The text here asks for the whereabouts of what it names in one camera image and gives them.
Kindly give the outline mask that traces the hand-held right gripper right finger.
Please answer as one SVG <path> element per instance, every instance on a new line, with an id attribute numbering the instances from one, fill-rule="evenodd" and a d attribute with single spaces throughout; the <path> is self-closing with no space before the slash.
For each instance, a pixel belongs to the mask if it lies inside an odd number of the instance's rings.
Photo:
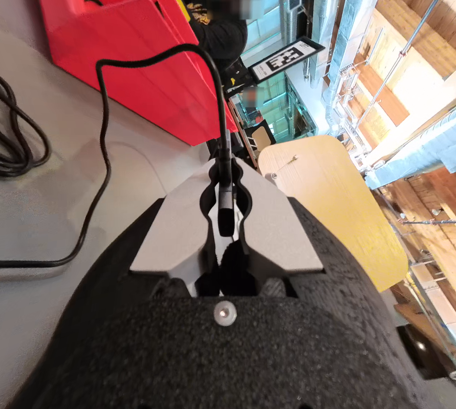
<path id="1" fill-rule="evenodd" d="M 321 273 L 322 261 L 287 196 L 242 160 L 234 161 L 239 240 L 247 270 L 259 284 L 270 278 Z"/>

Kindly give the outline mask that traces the red plastic bin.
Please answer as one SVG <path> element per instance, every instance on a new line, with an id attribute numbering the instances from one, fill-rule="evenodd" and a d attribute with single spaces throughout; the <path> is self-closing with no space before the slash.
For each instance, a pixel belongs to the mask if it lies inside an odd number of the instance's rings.
<path id="1" fill-rule="evenodd" d="M 39 0 L 52 60 L 100 89 L 100 59 L 135 61 L 197 45 L 176 0 Z M 204 61 L 182 53 L 141 69 L 103 68 L 110 98 L 181 141 L 220 137 L 216 92 Z"/>

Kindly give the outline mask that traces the marker tag board on post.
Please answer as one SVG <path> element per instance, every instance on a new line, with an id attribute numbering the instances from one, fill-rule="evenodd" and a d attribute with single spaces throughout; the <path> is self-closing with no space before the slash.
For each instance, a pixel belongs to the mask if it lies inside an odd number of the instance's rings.
<path id="1" fill-rule="evenodd" d="M 321 53 L 325 49 L 323 45 L 316 41 L 302 36 L 286 47 L 251 65 L 248 68 L 248 72 L 254 85 L 259 85 L 288 68 Z"/>

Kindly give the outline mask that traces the wooden board stand white base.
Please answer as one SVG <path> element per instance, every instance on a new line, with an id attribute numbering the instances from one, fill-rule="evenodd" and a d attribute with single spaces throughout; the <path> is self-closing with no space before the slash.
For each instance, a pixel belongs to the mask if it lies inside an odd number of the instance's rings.
<path id="1" fill-rule="evenodd" d="M 372 192 L 335 137 L 277 143 L 259 153 L 259 171 L 300 202 L 356 258 L 379 292 L 403 281 L 404 247 Z"/>

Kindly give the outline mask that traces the silver ventilation duct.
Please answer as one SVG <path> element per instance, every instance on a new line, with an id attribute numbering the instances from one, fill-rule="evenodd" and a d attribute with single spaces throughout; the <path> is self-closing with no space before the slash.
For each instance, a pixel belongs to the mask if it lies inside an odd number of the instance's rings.
<path id="1" fill-rule="evenodd" d="M 377 1 L 345 0 L 328 72 L 330 84 L 322 94 L 327 112 L 334 105 L 342 70 L 355 60 Z"/>

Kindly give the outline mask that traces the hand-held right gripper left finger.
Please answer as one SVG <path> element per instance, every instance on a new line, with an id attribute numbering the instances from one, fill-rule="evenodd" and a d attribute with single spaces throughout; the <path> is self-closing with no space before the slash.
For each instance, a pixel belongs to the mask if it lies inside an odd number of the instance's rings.
<path id="1" fill-rule="evenodd" d="M 163 200 L 130 271 L 193 285 L 217 261 L 213 223 L 218 168 L 208 161 Z"/>

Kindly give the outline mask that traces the grey hub with black cable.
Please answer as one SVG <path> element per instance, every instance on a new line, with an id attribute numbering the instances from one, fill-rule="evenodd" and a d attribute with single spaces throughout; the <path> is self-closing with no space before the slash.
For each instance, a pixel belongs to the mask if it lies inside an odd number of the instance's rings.
<path id="1" fill-rule="evenodd" d="M 231 145 L 228 143 L 227 137 L 227 119 L 225 111 L 225 100 L 223 96 L 223 86 L 219 72 L 215 66 L 214 60 L 210 55 L 204 51 L 201 47 L 194 44 L 184 43 L 175 47 L 169 48 L 168 50 L 157 54 L 151 58 L 135 61 L 122 61 L 112 59 L 100 59 L 95 63 L 95 72 L 100 87 L 100 94 L 103 103 L 103 115 L 102 124 L 100 128 L 100 150 L 102 158 L 105 164 L 106 173 L 100 188 L 96 192 L 93 200 L 91 201 L 87 213 L 84 217 L 84 221 L 77 238 L 76 244 L 70 254 L 64 258 L 58 260 L 1 260 L 1 269 L 51 269 L 58 268 L 63 265 L 69 264 L 80 252 L 85 242 L 88 227 L 95 212 L 95 209 L 102 198 L 106 188 L 109 185 L 111 179 L 112 167 L 109 159 L 107 147 L 106 147 L 106 133 L 109 125 L 109 97 L 104 81 L 103 68 L 104 67 L 115 67 L 124 69 L 141 69 L 154 66 L 161 63 L 175 55 L 181 53 L 194 53 L 198 55 L 206 64 L 211 77 L 214 82 L 218 116 L 219 116 L 219 127 L 220 127 L 220 149 L 219 156 L 216 159 L 218 167 L 218 180 L 219 180 L 219 211 L 218 211 L 218 228 L 222 236 L 229 236 L 234 231 L 234 197 L 233 197 L 233 176 L 231 168 Z"/>

